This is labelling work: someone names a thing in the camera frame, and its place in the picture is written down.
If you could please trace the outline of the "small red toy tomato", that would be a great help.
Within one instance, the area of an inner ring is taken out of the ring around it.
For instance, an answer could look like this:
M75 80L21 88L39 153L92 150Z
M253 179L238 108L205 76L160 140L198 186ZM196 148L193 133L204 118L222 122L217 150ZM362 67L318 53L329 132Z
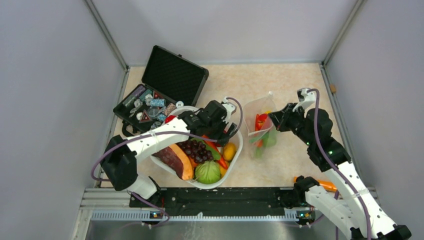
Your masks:
M273 126L272 120L267 113L257 114L255 117L255 130L267 130Z

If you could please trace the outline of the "clear zip top bag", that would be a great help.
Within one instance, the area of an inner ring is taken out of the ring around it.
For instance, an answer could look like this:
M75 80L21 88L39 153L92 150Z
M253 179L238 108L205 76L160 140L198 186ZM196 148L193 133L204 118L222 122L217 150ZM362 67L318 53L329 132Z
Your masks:
M277 143L277 131L269 113L276 110L274 94L253 99L243 106L243 122L247 129L247 146L254 159L262 159Z

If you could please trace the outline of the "green toy cucumber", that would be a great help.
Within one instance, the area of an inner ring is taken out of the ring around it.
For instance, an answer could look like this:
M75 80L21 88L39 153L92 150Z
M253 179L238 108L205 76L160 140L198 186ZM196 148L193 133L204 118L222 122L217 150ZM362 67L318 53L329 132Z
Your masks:
M256 159L262 158L269 148L275 146L277 143L277 133L278 131L276 129L271 128L267 132L260 131L254 134L249 139L252 157Z

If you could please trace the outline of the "red toy bell pepper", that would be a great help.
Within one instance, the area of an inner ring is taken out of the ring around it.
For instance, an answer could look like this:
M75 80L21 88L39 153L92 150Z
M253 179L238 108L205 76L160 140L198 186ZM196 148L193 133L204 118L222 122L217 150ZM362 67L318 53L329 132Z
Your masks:
M170 121L172 121L173 119L175 119L176 118L176 116L175 115L169 115L169 116L167 116L167 118L165 119L165 121L164 121L164 123L165 124L167 124L167 123L169 123Z

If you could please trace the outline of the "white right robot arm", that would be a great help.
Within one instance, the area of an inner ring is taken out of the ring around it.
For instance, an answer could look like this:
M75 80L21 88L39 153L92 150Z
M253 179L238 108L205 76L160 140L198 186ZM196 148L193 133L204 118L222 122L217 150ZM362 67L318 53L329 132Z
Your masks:
M410 239L409 228L385 213L361 180L347 150L333 138L333 121L319 107L319 90L302 88L297 95L298 103L288 103L268 117L277 131L292 132L307 145L309 159L342 198L330 196L313 177L299 177L293 187L294 202L318 208L349 240Z

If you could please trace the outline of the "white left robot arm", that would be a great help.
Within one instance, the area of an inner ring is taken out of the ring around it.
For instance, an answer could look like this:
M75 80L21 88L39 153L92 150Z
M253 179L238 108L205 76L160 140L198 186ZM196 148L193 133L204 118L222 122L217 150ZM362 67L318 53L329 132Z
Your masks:
M224 146L240 129L240 124L230 123L236 111L243 113L234 97L225 97L221 102L212 100L201 108L178 107L175 118L153 130L125 139L114 136L96 165L101 166L115 191L136 193L147 206L154 207L160 202L159 188L138 171L138 165L153 154L192 138Z

